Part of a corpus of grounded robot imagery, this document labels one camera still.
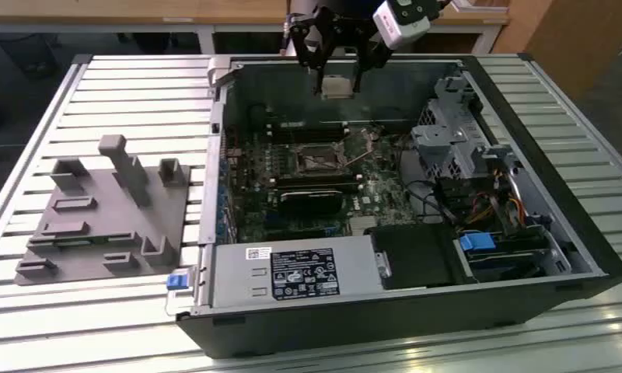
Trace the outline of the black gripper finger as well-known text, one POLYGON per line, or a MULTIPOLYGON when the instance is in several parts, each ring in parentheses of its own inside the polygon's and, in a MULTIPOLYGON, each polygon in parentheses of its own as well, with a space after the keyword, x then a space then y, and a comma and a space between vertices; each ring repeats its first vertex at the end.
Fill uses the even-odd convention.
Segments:
POLYGON ((377 27, 372 20, 363 21, 355 29, 355 51, 356 63, 353 70, 352 91, 360 91, 360 82, 364 73, 372 68, 381 68, 392 56, 392 50, 387 47, 383 39, 377 42, 371 38, 377 35, 377 27))
POLYGON ((333 18, 333 12, 315 12, 308 15, 291 13, 288 15, 288 36, 295 47, 299 64, 308 70, 316 71, 313 95, 323 91, 324 67, 336 47, 333 18), (308 49, 305 44, 305 37, 309 35, 312 27, 320 35, 320 41, 313 51, 308 49))

